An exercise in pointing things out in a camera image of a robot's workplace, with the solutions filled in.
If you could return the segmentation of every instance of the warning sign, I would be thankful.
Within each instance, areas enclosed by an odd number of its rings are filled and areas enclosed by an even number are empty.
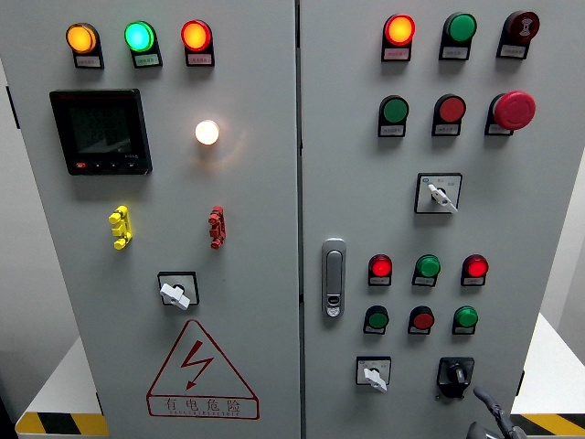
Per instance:
[[[188,320],[146,395],[151,416],[260,419],[260,403],[196,320]]]

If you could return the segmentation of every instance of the emergency stop button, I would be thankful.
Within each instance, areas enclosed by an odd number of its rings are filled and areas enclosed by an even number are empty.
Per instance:
[[[490,104],[485,135],[512,135],[527,126],[537,112],[537,103],[525,91],[516,90],[496,96]]]

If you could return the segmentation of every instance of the lightning bolt symbol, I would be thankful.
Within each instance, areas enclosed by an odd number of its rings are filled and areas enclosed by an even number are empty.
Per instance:
[[[183,364],[181,365],[181,368],[188,368],[189,366],[195,366],[196,364],[204,364],[203,368],[201,368],[201,370],[195,376],[195,378],[193,378],[191,381],[189,381],[186,384],[186,391],[188,391],[192,387],[195,387],[195,385],[196,385],[195,384],[195,381],[197,381],[197,378],[199,378],[199,376],[201,376],[201,374],[205,371],[205,369],[207,369],[207,367],[209,366],[209,364],[211,363],[211,361],[213,361],[213,358],[211,358],[211,359],[201,359],[199,361],[192,361],[193,357],[195,356],[195,354],[197,354],[197,352],[199,351],[199,349],[202,346],[203,346],[203,342],[201,342],[201,341],[198,340],[195,343],[195,345],[191,348],[191,351],[189,352],[189,355],[186,356],[185,360],[183,361]]]

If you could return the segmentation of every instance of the illuminated indicator light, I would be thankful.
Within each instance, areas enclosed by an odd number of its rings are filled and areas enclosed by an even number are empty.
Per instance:
[[[378,254],[370,259],[369,269],[377,277],[387,277],[392,272],[392,261],[385,254]]]
[[[203,21],[188,21],[181,30],[181,38],[186,48],[198,52],[209,46],[211,42],[211,30]]]
[[[447,98],[439,108],[439,115],[445,122],[459,121],[465,115],[465,102],[455,96]]]
[[[195,128],[195,138],[203,145],[214,144],[219,138],[218,125],[210,120],[198,123]]]
[[[129,24],[124,31],[126,44],[136,52],[145,52],[154,44],[154,31],[144,21]]]
[[[489,270],[487,260],[479,254],[467,257],[463,262],[463,267],[471,277],[484,277]]]
[[[537,103],[525,91],[510,91],[494,105],[495,122],[506,130],[519,130],[527,126],[535,113]]]
[[[429,329],[432,327],[432,325],[434,325],[434,323],[435,317],[433,317],[431,314],[422,313],[414,317],[414,327],[417,329]]]
[[[477,311],[472,306],[462,306],[455,312],[455,322],[460,327],[474,327],[478,320]]]
[[[417,271],[424,277],[434,277],[441,271],[441,263],[432,254],[422,256],[417,261]]]
[[[398,123],[409,114],[409,106],[401,99],[391,99],[384,105],[384,117],[391,123]]]
[[[448,20],[447,34],[459,43],[471,39],[476,30],[477,22],[470,14],[455,14]]]
[[[66,39],[73,51],[80,54],[94,50],[98,40],[95,29],[84,23],[69,26]]]
[[[504,24],[505,32],[517,44],[527,44],[540,29],[540,20],[534,12],[514,12]]]
[[[395,46],[406,46],[414,37],[414,20],[410,16],[392,16],[385,29],[386,39]]]

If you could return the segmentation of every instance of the yellow black hazard stripe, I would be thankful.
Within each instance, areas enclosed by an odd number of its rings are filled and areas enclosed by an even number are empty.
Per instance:
[[[102,414],[26,412],[16,424],[20,434],[81,434],[109,436]]]
[[[513,414],[528,436],[585,436],[585,414]]]

